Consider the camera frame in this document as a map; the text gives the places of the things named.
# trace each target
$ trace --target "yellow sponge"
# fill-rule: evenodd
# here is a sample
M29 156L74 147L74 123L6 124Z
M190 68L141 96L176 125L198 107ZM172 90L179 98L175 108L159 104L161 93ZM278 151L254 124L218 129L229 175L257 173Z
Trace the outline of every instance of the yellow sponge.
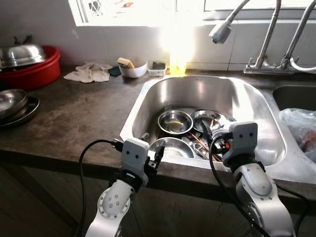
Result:
M124 67L124 68L135 68L133 63L126 59L126 58L119 58L118 59L118 64L121 66L121 67Z

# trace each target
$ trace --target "kitchen sink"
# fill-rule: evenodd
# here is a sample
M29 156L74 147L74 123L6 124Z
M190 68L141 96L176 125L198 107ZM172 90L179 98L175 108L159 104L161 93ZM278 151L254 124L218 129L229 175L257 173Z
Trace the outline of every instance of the kitchen sink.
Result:
M288 92L283 92L282 88L274 96L279 98L279 104L283 106L286 100L281 99L281 93ZM228 77L167 76L164 79L152 79L144 84L120 133L121 138L138 138L149 133L146 141L153 143L160 134L158 117L169 109L182 110L188 114L198 110L215 110L236 121L256 122L258 145L255 155L269 175L281 180L316 183L316 164L301 152L295 140L290 138L288 142L287 137L291 134L278 120L279 109L272 91L263 90L262 93L241 79ZM162 161L210 169L209 161L194 157L165 155ZM221 162L215 162L215 168L230 172Z
M280 110L298 108L316 111L316 86L281 86L273 91Z

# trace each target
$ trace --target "tile backsplash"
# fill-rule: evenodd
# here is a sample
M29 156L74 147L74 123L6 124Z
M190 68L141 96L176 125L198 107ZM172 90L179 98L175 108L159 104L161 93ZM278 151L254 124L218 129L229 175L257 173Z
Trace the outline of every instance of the tile backsplash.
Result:
M0 8L0 46L13 44L13 37L33 35L33 42L49 44L61 51L62 64L97 61L115 64L119 57L140 56L168 62L169 53L161 43L159 27L76 27L67 0L2 0ZM298 20L279 20L267 55L279 63L298 25ZM235 21L225 44L214 44L208 37L212 22L194 28L194 55L188 68L242 70L250 57L254 61L261 49L269 20ZM293 56L299 64L316 64L316 21L308 21Z

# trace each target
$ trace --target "dish rag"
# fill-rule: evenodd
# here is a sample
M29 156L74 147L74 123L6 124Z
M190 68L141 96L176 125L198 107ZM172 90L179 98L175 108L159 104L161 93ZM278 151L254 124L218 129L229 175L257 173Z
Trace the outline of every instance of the dish rag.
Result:
M76 71L65 75L64 79L81 81L83 83L109 81L110 74L108 69L111 68L112 66L107 64L85 62L82 66L76 67Z

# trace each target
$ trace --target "dark countertop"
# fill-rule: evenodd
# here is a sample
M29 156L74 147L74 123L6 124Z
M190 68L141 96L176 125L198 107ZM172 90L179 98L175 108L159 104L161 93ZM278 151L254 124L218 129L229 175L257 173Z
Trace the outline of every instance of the dark countertop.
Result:
M74 67L62 68L54 83L29 92L40 99L37 115L28 123L0 131L0 160L35 168L78 174L78 159L83 149L97 139L113 140L119 133L148 74L138 79L111 77L109 82L83 84L63 79ZM236 72L199 72L251 80ZM120 153L109 144L92 147L84 157L86 176L109 179L120 166ZM227 187L234 192L230 173L221 173ZM316 215L316 186L276 181L285 188L306 196L310 214ZM228 201L210 170L162 162L158 176L148 187L200 198ZM279 192L292 213L301 213L303 203Z

